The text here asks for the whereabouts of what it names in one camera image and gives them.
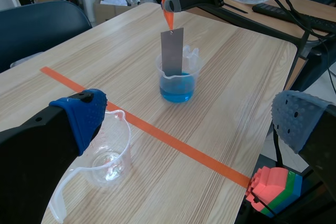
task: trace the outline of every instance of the chair backrest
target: chair backrest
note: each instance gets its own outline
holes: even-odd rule
[[[3,10],[0,12],[0,73],[17,60],[46,51],[90,28],[84,12],[66,1]]]

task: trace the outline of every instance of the floor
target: floor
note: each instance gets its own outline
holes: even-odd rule
[[[330,67],[330,70],[336,73],[336,63]],[[336,86],[336,78],[334,76],[332,76],[332,80]],[[336,104],[336,94],[331,86],[327,71],[316,82],[314,82],[313,85],[305,91],[305,93]],[[295,154],[281,139],[279,139],[279,145],[284,165],[297,170],[298,172],[302,172],[308,167],[308,164],[298,154]],[[267,135],[261,154],[276,160],[272,133]]]

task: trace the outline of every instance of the plastic beaker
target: plastic beaker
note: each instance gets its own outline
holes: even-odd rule
[[[125,112],[107,111],[99,133],[65,172],[50,199],[50,211],[59,223],[67,216],[62,195],[65,185],[78,173],[99,187],[119,183],[131,167],[130,141],[131,129]]]
[[[162,71],[162,57],[159,55],[155,60],[160,80],[160,93],[170,102],[188,101],[194,94],[197,78],[203,66],[202,59],[198,56],[198,48],[192,52],[190,46],[183,48],[182,75],[166,76]]]

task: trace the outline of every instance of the gray metal plate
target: gray metal plate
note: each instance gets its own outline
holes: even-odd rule
[[[162,71],[166,76],[182,75],[183,28],[161,33]]]

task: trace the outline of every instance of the glass beaker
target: glass beaker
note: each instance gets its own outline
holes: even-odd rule
[[[160,93],[170,102],[188,101],[194,94],[197,78],[203,66],[202,59],[198,56],[198,48],[192,52],[190,46],[183,48],[182,75],[166,76],[162,71],[162,57],[159,55],[155,60],[159,74]]]
[[[62,195],[65,185],[78,173],[99,187],[119,183],[131,167],[130,141],[131,129],[125,112],[107,111],[99,133],[65,172],[50,199],[50,211],[59,223],[63,223],[67,216]]]

